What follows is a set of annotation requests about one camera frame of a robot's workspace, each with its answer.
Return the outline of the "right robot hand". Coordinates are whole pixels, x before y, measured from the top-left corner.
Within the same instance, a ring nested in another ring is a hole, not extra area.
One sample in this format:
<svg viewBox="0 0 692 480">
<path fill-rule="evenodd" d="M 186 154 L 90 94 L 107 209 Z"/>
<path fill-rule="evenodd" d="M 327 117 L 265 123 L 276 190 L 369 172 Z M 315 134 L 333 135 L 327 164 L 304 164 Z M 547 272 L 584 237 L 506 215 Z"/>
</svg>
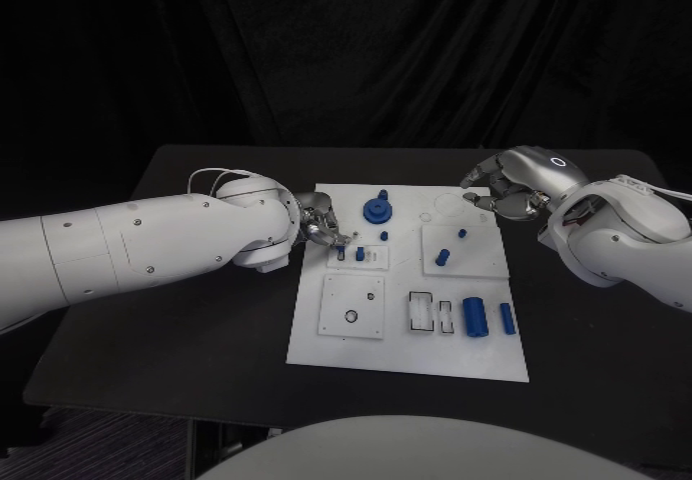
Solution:
<svg viewBox="0 0 692 480">
<path fill-rule="evenodd" d="M 590 183 L 578 166 L 542 147 L 518 146 L 483 160 L 464 176 L 463 199 L 513 221 L 554 212 Z"/>
</svg>

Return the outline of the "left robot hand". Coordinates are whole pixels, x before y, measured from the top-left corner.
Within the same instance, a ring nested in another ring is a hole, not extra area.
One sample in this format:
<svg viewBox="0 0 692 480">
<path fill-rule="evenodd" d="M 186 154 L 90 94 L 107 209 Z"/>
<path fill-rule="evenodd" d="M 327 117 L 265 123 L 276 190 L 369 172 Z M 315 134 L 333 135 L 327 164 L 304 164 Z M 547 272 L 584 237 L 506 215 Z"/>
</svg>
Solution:
<svg viewBox="0 0 692 480">
<path fill-rule="evenodd" d="M 296 200 L 300 206 L 299 240 L 326 247 L 345 247 L 351 237 L 340 233 L 330 196 L 323 192 L 306 192 L 296 195 Z"/>
</svg>

